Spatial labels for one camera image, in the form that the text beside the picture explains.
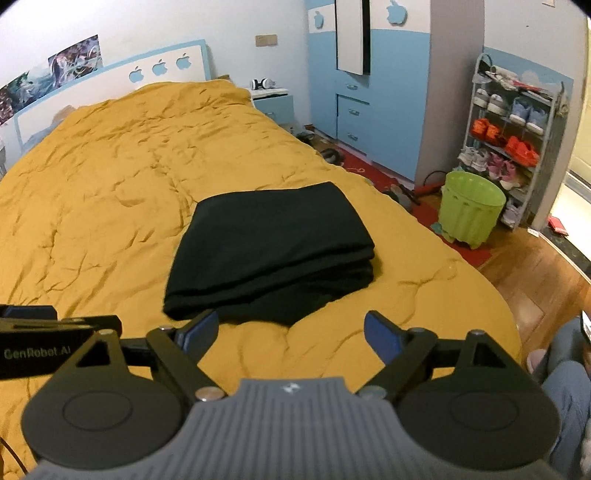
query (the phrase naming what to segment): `blue drawer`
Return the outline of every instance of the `blue drawer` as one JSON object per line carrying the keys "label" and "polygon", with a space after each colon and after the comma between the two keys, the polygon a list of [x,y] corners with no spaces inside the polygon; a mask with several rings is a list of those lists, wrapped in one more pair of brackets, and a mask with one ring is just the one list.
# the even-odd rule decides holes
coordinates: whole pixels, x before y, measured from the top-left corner
{"label": "blue drawer", "polygon": [[335,91],[337,95],[361,100],[370,103],[369,76],[355,75],[353,73],[337,70],[335,76]]}
{"label": "blue drawer", "polygon": [[337,137],[362,152],[367,151],[370,135],[370,109],[367,103],[338,97]]}
{"label": "blue drawer", "polygon": [[291,95],[261,98],[255,100],[254,103],[257,110],[263,112],[278,125],[291,124],[296,121],[294,98]]}

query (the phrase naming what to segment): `metal screw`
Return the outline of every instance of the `metal screw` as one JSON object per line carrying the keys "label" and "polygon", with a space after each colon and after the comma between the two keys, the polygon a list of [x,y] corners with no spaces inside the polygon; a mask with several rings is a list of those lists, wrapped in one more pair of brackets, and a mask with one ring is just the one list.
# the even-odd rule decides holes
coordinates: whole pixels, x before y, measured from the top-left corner
{"label": "metal screw", "polygon": [[195,392],[195,397],[201,401],[221,400],[226,394],[219,387],[202,387]]}
{"label": "metal screw", "polygon": [[357,393],[364,400],[383,400],[388,396],[388,392],[378,385],[366,385]]}

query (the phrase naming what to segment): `white headboard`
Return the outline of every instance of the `white headboard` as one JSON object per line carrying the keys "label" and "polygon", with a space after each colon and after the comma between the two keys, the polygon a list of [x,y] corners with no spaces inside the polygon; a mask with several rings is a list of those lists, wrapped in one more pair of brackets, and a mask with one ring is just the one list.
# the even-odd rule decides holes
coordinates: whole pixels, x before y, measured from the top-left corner
{"label": "white headboard", "polygon": [[78,108],[116,99],[157,82],[211,80],[204,40],[181,43],[122,60],[74,80],[17,112],[12,118],[22,146],[32,135],[49,127],[64,107]]}

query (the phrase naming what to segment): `black cable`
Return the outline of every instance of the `black cable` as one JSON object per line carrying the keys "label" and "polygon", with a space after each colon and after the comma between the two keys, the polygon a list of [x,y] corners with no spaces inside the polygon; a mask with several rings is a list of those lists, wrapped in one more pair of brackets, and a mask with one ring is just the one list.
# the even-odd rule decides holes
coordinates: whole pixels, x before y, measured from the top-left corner
{"label": "black cable", "polygon": [[447,175],[447,172],[446,172],[446,171],[443,171],[443,170],[434,170],[434,171],[432,171],[432,172],[431,172],[429,175],[427,175],[427,176],[425,177],[425,180],[423,181],[423,187],[424,187],[424,186],[427,184],[427,180],[429,179],[429,177],[430,177],[431,175],[433,175],[434,173],[443,173],[443,174]]}
{"label": "black cable", "polygon": [[18,466],[21,468],[21,470],[23,471],[23,473],[25,475],[28,475],[28,471],[27,471],[27,467],[25,467],[25,464],[21,462],[21,459],[18,457],[18,455],[15,453],[14,450],[12,450],[12,448],[10,447],[10,445],[7,443],[6,440],[4,440],[2,437],[0,437],[0,443],[4,446],[4,448],[6,450],[8,450],[8,452],[14,457],[14,459],[17,461]]}

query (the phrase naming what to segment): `apple cutout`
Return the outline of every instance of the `apple cutout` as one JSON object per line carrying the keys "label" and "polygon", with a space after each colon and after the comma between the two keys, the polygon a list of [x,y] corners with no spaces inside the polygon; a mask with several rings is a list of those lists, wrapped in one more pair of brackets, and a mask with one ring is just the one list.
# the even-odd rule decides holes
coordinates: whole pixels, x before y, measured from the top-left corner
{"label": "apple cutout", "polygon": [[320,30],[324,27],[324,15],[321,14],[318,10],[316,11],[316,15],[314,16],[314,25],[316,26],[317,30]]}
{"label": "apple cutout", "polygon": [[404,25],[408,18],[408,11],[402,5],[398,5],[396,0],[390,0],[388,7],[388,22],[392,25]]}
{"label": "apple cutout", "polygon": [[143,79],[144,75],[142,74],[142,69],[139,67],[136,67],[135,70],[129,74],[129,81],[131,83],[138,83],[141,82]]}
{"label": "apple cutout", "polygon": [[166,63],[160,59],[156,65],[152,67],[152,72],[156,76],[164,75],[168,69],[166,68]]}
{"label": "apple cutout", "polygon": [[187,57],[186,53],[183,53],[183,56],[177,59],[177,67],[179,70],[188,69],[191,66],[191,62],[189,61],[189,57]]}

